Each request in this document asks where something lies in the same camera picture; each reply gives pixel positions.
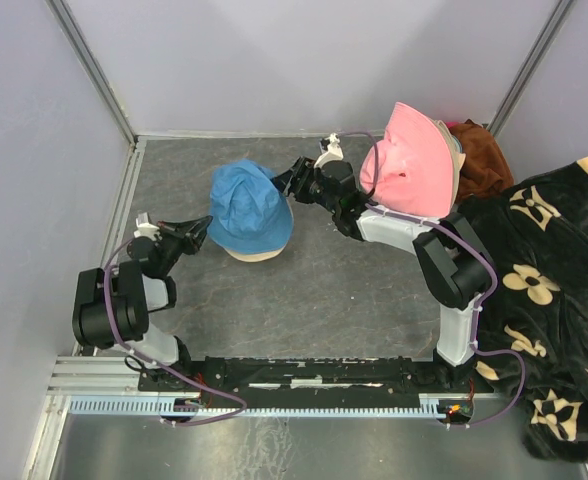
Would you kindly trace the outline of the blue bucket hat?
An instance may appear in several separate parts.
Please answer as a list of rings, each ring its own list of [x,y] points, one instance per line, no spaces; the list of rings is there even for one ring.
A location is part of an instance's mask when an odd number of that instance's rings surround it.
[[[227,251],[259,255],[283,249],[294,219],[275,174],[249,159],[223,165],[212,175],[208,226],[211,240]]]

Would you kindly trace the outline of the beige bucket hat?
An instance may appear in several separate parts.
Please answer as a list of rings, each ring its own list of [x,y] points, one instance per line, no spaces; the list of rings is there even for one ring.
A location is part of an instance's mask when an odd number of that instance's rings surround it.
[[[245,253],[240,253],[240,252],[225,248],[225,252],[228,255],[230,255],[232,258],[234,258],[238,261],[245,262],[245,263],[258,263],[258,262],[263,262],[263,261],[273,259],[273,258],[279,256],[283,252],[283,250],[284,250],[284,247],[281,247],[276,250],[271,250],[271,251],[262,252],[262,253],[245,254]]]

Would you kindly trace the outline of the pink bucket hat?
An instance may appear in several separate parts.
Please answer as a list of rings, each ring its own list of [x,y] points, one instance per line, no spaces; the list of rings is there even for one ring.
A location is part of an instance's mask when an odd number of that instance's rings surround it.
[[[368,152],[359,180],[375,202],[397,212],[442,218],[454,205],[453,165],[443,137],[433,119],[401,102]]]

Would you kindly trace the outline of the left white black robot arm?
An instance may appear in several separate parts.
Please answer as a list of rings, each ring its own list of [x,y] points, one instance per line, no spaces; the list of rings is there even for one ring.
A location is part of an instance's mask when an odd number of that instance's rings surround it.
[[[125,366],[160,390],[196,384],[195,366],[183,341],[156,327],[153,313],[175,307],[170,272],[183,256],[197,254],[212,221],[209,215],[183,222],[136,218],[133,237],[103,268],[79,273],[72,329],[82,347],[120,351]]]

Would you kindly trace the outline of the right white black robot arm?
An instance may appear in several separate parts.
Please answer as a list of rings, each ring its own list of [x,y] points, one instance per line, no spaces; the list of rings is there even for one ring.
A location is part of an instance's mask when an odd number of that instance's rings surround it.
[[[470,223],[456,212],[433,220],[379,205],[360,190],[352,166],[342,160],[318,168],[301,157],[272,183],[299,203],[323,207],[344,236],[416,256],[428,290],[440,304],[430,368],[434,382],[446,391],[465,384],[477,354],[481,306],[497,286],[491,256]]]

